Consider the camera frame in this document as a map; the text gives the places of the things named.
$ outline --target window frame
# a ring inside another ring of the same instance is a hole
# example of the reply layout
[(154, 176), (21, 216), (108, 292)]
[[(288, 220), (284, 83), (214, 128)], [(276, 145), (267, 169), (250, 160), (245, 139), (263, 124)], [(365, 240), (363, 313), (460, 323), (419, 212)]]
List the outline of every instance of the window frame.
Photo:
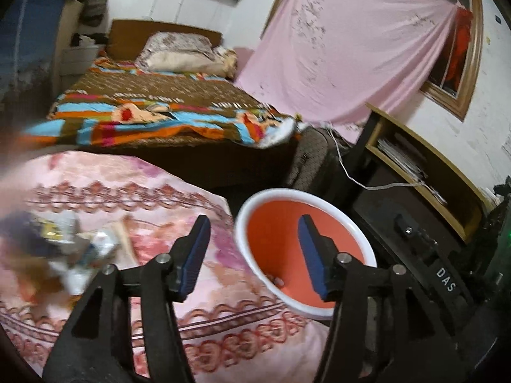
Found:
[[(266, 25), (261, 34), (261, 38), (264, 35), (266, 28), (270, 24), (282, 1), (283, 0), (275, 0), (273, 7), (271, 8), (271, 11), (268, 15), (268, 20), (266, 21)], [(474, 18), (472, 21), (471, 39), (467, 49), (467, 57), (465, 60), (465, 66), (461, 76), (457, 96), (454, 97), (450, 93), (446, 92), (428, 80), (422, 85), (420, 89), (420, 91), (427, 98), (445, 108), (461, 121), (463, 121), (467, 116), (467, 112), (472, 101), (472, 96), (474, 95), (477, 77), (479, 76), (484, 32), (482, 0), (470, 1), (470, 10), (472, 11)]]

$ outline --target blue gripper pad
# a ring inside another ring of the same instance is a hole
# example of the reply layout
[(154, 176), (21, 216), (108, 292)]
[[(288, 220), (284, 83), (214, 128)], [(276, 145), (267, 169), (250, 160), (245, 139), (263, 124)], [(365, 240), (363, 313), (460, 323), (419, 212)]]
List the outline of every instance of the blue gripper pad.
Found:
[(200, 215), (187, 237), (176, 240), (170, 251), (173, 259), (174, 280), (177, 293), (184, 301), (197, 283), (200, 267), (210, 242), (211, 223), (207, 216)]
[(312, 281), (312, 287), (320, 298), (325, 300), (328, 294), (325, 285), (327, 266), (326, 261), (324, 261), (324, 252), (321, 252), (321, 248), (325, 246), (325, 243), (308, 214), (303, 215), (298, 220), (298, 239)]

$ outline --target white wall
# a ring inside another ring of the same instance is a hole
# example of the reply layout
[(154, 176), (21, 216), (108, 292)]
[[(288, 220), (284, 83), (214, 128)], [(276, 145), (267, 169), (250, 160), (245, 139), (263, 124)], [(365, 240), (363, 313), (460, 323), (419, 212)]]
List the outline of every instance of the white wall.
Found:
[(224, 34), (227, 47), (255, 49), (275, 0), (241, 0)]
[(482, 0), (482, 5), (481, 67), (464, 122), (422, 93), (397, 118), (443, 153), (476, 186), (492, 188), (511, 175), (511, 157), (502, 148), (511, 131), (511, 30), (493, 0)]
[[(208, 28), (224, 33), (228, 47), (254, 48), (275, 0), (157, 0), (151, 18)], [(79, 32), (107, 32), (113, 19), (149, 19), (154, 0), (108, 0), (108, 13), (97, 28)]]

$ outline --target wooden headboard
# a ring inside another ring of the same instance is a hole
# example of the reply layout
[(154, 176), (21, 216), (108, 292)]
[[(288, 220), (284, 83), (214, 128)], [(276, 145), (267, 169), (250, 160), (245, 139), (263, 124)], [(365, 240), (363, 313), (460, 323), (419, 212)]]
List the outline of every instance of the wooden headboard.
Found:
[(150, 20), (113, 20), (106, 52), (114, 60), (135, 60), (144, 49), (147, 39), (156, 32), (200, 34), (206, 36), (213, 47), (222, 42), (221, 33), (203, 28)]

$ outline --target window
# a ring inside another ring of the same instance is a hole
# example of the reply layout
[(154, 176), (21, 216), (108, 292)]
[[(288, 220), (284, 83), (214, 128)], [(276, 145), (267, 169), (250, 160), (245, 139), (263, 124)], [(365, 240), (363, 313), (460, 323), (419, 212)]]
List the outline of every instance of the window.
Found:
[[(275, 1), (270, 19), (281, 1)], [(452, 3), (459, 2), (472, 12), (472, 16), (471, 18), (467, 18), (467, 16), (457, 17), (429, 79), (422, 86), (422, 91), (428, 98), (463, 120), (472, 100), (481, 61), (482, 1), (448, 1)]]

